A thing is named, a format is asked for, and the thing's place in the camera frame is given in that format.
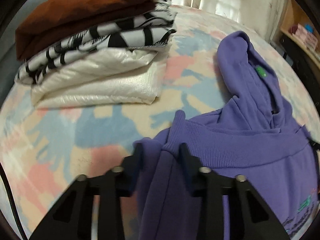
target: wooden shelf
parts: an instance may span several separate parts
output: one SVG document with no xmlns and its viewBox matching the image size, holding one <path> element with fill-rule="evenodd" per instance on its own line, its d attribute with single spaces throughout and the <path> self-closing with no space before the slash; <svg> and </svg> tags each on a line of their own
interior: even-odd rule
<svg viewBox="0 0 320 240">
<path fill-rule="evenodd" d="M 310 50 L 308 50 L 306 48 L 306 46 L 302 43 L 302 41 L 300 41 L 299 39 L 297 39 L 296 37 L 292 36 L 288 31 L 284 30 L 283 28 L 280 28 L 281 32 L 283 34 L 285 34 L 286 36 L 288 36 L 295 44 L 297 44 L 308 56 L 309 58 L 316 64 L 316 66 L 319 68 L 320 70 L 320 62 L 318 61 L 318 59 L 310 52 Z"/>
<path fill-rule="evenodd" d="M 320 70 L 320 62 L 318 59 L 306 48 L 306 46 L 296 37 L 292 36 L 289 33 L 290 28 L 293 25 L 301 24 L 304 26 L 305 24 L 309 24 L 314 29 L 314 35 L 318 39 L 319 46 L 316 49 L 316 52 L 320 53 L 320 35 L 314 28 L 311 20 L 307 16 L 307 14 L 302 10 L 302 8 L 297 4 L 295 0 L 289 0 L 287 9 L 284 15 L 284 20 L 282 21 L 280 30 L 283 34 L 288 36 L 294 43 L 296 43 L 312 60 L 312 62 L 318 67 Z"/>
</svg>

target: black cable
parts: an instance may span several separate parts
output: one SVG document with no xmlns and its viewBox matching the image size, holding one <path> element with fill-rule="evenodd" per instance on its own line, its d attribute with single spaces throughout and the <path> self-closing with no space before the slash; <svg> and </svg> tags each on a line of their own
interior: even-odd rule
<svg viewBox="0 0 320 240">
<path fill-rule="evenodd" d="M 21 224 L 21 221 L 20 221 L 20 218 L 19 218 L 19 214 L 18 214 L 18 211 L 17 211 L 16 204 L 14 203 L 14 198 L 13 198 L 13 195 L 12 195 L 12 191 L 11 191 L 11 188 L 10 188 L 10 184 L 9 184 L 8 178 L 7 178 L 7 176 L 6 176 L 5 172 L 4 172 L 4 169 L 3 169 L 2 165 L 1 165 L 1 163 L 0 163 L 0 176 L 1 176 L 1 179 L 3 181 L 5 190 L 7 192 L 7 195 L 8 195 L 8 198 L 9 198 L 9 203 L 10 203 L 11 210 L 12 210 L 12 214 L 13 214 L 14 220 L 15 220 L 15 222 L 17 224 L 17 227 L 19 229 L 20 235 L 21 235 L 23 240 L 28 240 L 27 235 L 23 230 L 23 227 L 22 227 L 22 224 Z"/>
</svg>

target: bed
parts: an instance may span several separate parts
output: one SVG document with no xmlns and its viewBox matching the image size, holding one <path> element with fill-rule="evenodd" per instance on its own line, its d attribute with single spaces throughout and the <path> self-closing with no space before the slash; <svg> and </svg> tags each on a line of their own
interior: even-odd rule
<svg viewBox="0 0 320 240">
<path fill-rule="evenodd" d="M 161 97 L 151 105 L 35 110 L 30 88 L 12 88 L 0 115 L 0 162 L 28 237 L 78 174 L 98 176 L 119 165 L 131 154 L 134 141 L 152 138 L 169 127 L 178 109 L 191 118 L 223 107 L 231 96 L 219 72 L 216 51 L 220 41 L 237 30 L 248 34 L 255 49 L 276 71 L 293 116 L 320 141 L 320 120 L 308 92 L 286 61 L 257 33 L 198 9 L 173 9 L 178 12 L 178 31 L 172 38 Z M 2 185 L 0 209 L 19 235 Z M 137 239 L 134 197 L 122 199 L 122 215 L 126 239 Z M 96 210 L 93 221 L 96 227 Z"/>
</svg>

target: purple hoodie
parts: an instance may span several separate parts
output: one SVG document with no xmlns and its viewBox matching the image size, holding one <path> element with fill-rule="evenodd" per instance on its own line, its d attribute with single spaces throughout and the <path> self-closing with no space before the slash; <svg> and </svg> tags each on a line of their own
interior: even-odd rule
<svg viewBox="0 0 320 240">
<path fill-rule="evenodd" d="M 275 72 L 244 32 L 218 48 L 223 79 L 233 97 L 222 108 L 190 120 L 177 111 L 172 127 L 144 138 L 138 184 L 139 240 L 195 240 L 200 198 L 186 190 L 177 163 L 179 145 L 217 173 L 244 174 L 293 237 L 317 207 L 317 174 L 307 129 L 292 117 Z M 229 239 L 224 199 L 225 239 Z"/>
</svg>

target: green logo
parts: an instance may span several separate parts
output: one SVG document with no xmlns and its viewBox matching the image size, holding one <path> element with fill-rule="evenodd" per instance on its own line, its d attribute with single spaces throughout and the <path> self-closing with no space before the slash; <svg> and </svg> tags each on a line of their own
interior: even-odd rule
<svg viewBox="0 0 320 240">
<path fill-rule="evenodd" d="M 311 203 L 311 195 L 308 196 L 308 198 L 300 205 L 300 208 L 298 209 L 298 213 L 300 213 L 305 207 L 308 207 Z"/>
<path fill-rule="evenodd" d="M 267 74 L 266 74 L 266 72 L 265 72 L 265 70 L 264 70 L 263 67 L 257 66 L 257 67 L 255 68 L 255 70 L 256 70 L 256 72 L 259 74 L 260 77 L 264 78 L 264 77 L 267 76 Z"/>
</svg>

